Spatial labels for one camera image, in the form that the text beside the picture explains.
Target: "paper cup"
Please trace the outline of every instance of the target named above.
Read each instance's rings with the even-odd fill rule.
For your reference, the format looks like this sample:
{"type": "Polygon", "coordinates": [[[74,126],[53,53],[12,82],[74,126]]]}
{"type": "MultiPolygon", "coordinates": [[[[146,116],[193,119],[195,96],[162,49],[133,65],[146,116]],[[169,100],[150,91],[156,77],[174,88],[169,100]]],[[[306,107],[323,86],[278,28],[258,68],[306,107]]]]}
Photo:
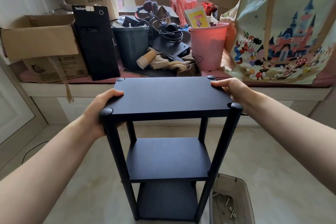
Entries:
{"type": "Polygon", "coordinates": [[[145,69],[146,67],[148,67],[148,65],[150,64],[150,62],[152,62],[152,60],[156,57],[156,53],[152,50],[150,50],[149,52],[147,52],[145,55],[141,56],[136,63],[138,64],[138,66],[141,69],[145,69]]]}

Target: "castle illustration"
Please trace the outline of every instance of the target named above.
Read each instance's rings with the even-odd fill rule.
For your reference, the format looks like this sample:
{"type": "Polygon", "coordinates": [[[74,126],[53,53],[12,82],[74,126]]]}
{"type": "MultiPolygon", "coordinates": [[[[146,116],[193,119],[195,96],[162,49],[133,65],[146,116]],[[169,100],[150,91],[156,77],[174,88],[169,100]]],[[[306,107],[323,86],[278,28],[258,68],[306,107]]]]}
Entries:
{"type": "Polygon", "coordinates": [[[316,39],[310,40],[316,19],[316,14],[312,13],[313,9],[313,0],[310,0],[303,9],[300,20],[296,12],[290,26],[284,32],[280,32],[276,39],[274,36],[270,39],[268,56],[271,57],[271,62],[285,62],[309,53],[316,42],[316,39]]]}

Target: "floor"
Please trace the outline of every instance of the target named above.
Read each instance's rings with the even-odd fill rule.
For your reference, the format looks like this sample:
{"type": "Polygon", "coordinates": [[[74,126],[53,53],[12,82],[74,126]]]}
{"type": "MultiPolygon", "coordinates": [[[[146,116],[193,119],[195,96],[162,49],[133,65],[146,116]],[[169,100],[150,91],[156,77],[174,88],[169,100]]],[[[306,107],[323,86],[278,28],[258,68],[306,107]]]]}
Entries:
{"type": "MultiPolygon", "coordinates": [[[[62,125],[45,128],[0,170],[0,178],[19,166],[27,151],[50,140],[62,128],[62,125]]],[[[197,127],[138,126],[135,130],[139,138],[198,135],[197,127]]],[[[205,142],[210,158],[215,152],[220,133],[221,128],[208,128],[205,142]]],[[[119,128],[119,134],[124,154],[127,154],[129,138],[125,126],[119,128]]],[[[29,152],[25,161],[42,146],[29,152]]],[[[336,197],[261,128],[236,129],[220,173],[239,177],[246,182],[257,224],[336,223],[336,197]]],[[[196,185],[198,196],[203,184],[198,182],[196,185]]],[[[138,184],[133,189],[137,195],[138,184]]],[[[136,223],[106,138],[94,143],[45,223],[136,223]]],[[[208,206],[200,223],[209,223],[208,206]]]]}

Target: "black headphones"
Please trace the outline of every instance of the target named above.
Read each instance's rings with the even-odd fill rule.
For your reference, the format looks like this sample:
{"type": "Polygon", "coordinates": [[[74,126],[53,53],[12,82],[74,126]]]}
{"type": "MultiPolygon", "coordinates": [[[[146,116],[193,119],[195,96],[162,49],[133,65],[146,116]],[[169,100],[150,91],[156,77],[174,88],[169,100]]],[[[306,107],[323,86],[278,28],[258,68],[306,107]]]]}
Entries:
{"type": "Polygon", "coordinates": [[[158,4],[157,2],[146,1],[142,6],[140,6],[135,12],[135,17],[139,20],[139,12],[141,10],[145,10],[147,13],[152,12],[153,14],[156,14],[158,12],[158,4]]]}

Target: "black cylindrical post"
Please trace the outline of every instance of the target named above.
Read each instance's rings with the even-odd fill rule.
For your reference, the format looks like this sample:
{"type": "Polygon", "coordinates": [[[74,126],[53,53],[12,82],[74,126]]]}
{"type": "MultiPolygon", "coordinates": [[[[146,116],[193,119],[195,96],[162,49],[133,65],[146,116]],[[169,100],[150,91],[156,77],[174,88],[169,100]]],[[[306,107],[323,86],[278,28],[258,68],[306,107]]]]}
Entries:
{"type": "Polygon", "coordinates": [[[124,186],[125,193],[131,207],[133,217],[137,221],[139,220],[139,211],[137,208],[137,202],[135,200],[132,184],[128,181],[129,174],[128,169],[123,153],[123,149],[121,147],[120,138],[118,134],[118,129],[116,124],[103,124],[105,133],[107,135],[107,140],[110,145],[113,158],[115,160],[115,164],[117,166],[121,182],[124,186]]]}
{"type": "Polygon", "coordinates": [[[129,139],[131,140],[131,144],[135,144],[137,141],[137,136],[135,135],[134,124],[132,121],[126,122],[127,131],[129,135],[129,139]]]}
{"type": "Polygon", "coordinates": [[[209,118],[201,118],[201,125],[199,127],[198,140],[204,142],[205,134],[207,132],[209,118]]]}
{"type": "Polygon", "coordinates": [[[223,158],[225,156],[226,150],[229,147],[231,138],[239,121],[240,115],[242,114],[242,111],[243,111],[242,105],[238,103],[231,104],[231,110],[229,112],[228,117],[226,118],[222,134],[220,135],[215,155],[213,156],[211,167],[208,172],[209,178],[205,182],[202,195],[198,203],[198,207],[195,214],[196,223],[199,223],[201,219],[209,194],[216,180],[219,168],[221,167],[223,158]]]}

